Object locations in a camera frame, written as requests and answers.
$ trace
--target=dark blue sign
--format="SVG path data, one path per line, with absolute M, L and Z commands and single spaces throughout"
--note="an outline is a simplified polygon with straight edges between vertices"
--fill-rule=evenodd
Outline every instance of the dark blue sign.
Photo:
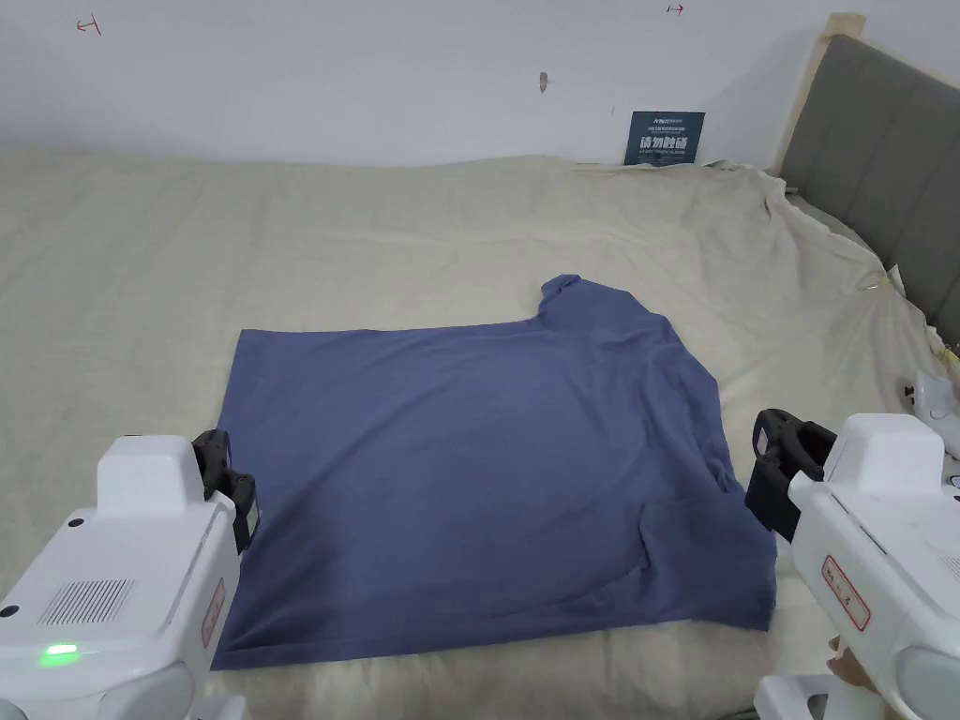
M 702 112 L 635 112 L 624 165 L 649 162 L 654 167 L 692 163 L 697 159 Z

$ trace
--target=red label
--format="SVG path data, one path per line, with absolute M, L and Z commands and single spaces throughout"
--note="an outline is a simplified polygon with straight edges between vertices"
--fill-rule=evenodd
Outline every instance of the red label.
M 843 609 L 847 611 L 851 622 L 856 626 L 856 629 L 862 633 L 870 623 L 870 608 L 863 602 L 863 598 L 860 597 L 860 593 L 856 591 L 853 583 L 850 582 L 850 578 L 844 574 L 844 571 L 840 569 L 840 565 L 837 564 L 831 555 L 827 555 L 827 559 L 824 560 L 824 566 L 820 571 L 823 573 L 827 585 L 833 590 L 833 594 L 837 596 L 837 600 L 840 601 Z
M 217 620 L 220 619 L 220 611 L 224 608 L 226 598 L 227 589 L 224 588 L 224 579 L 220 578 L 217 589 L 213 591 L 213 597 L 210 598 L 210 607 L 206 609 L 204 624 L 200 630 L 200 637 L 204 639 L 204 648 L 210 644 L 213 631 L 217 629 Z

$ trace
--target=blue t-shirt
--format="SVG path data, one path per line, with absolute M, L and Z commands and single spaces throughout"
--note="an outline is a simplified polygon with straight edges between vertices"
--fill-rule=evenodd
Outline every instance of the blue t-shirt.
M 262 518 L 216 669 L 768 628 L 716 382 L 629 293 L 542 290 L 518 323 L 243 331 L 220 427 Z

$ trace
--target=ventilation grille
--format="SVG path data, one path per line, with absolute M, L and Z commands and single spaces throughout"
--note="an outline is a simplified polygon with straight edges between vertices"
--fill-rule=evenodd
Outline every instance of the ventilation grille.
M 37 625 L 112 622 L 130 594 L 133 580 L 83 580 L 62 586 Z
M 953 573 L 953 577 L 960 583 L 960 558 L 944 557 L 940 559 L 940 562 Z

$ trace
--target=bed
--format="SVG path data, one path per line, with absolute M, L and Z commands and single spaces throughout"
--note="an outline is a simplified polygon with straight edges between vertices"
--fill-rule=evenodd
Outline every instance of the bed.
M 832 428 L 905 411 L 903 381 L 944 372 L 930 326 L 960 339 L 960 92 L 847 37 L 821 67 L 782 180 L 549 157 L 357 169 L 5 155 L 0 589 L 92 504 L 113 438 L 215 424 L 245 327 L 508 322 L 576 273 L 669 318 L 718 381 L 742 481 L 761 409 Z M 940 139 L 903 152 L 918 113 Z M 247 695 L 261 718 L 709 720 L 748 706 L 764 674 L 821 670 L 829 627 L 785 557 L 778 585 L 769 634 L 666 623 L 222 673 L 208 690 Z

